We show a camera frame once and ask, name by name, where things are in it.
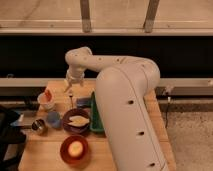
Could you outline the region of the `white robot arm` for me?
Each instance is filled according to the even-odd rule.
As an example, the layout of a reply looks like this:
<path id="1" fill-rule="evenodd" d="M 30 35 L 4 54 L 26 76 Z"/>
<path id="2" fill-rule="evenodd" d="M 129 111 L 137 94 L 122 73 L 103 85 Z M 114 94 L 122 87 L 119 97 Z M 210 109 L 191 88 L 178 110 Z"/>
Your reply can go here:
<path id="1" fill-rule="evenodd" d="M 160 80 L 157 64 L 134 56 L 95 55 L 90 48 L 70 50 L 66 80 L 81 84 L 96 71 L 95 99 L 117 171 L 169 171 L 149 117 L 144 96 Z"/>

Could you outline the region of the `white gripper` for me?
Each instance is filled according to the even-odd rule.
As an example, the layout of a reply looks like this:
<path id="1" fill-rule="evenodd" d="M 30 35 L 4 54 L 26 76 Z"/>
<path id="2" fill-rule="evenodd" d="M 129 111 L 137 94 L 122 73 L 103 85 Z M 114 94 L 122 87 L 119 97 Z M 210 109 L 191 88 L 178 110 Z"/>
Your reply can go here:
<path id="1" fill-rule="evenodd" d="M 78 70 L 67 70 L 64 93 L 69 92 L 73 84 L 83 84 L 84 72 Z"/>

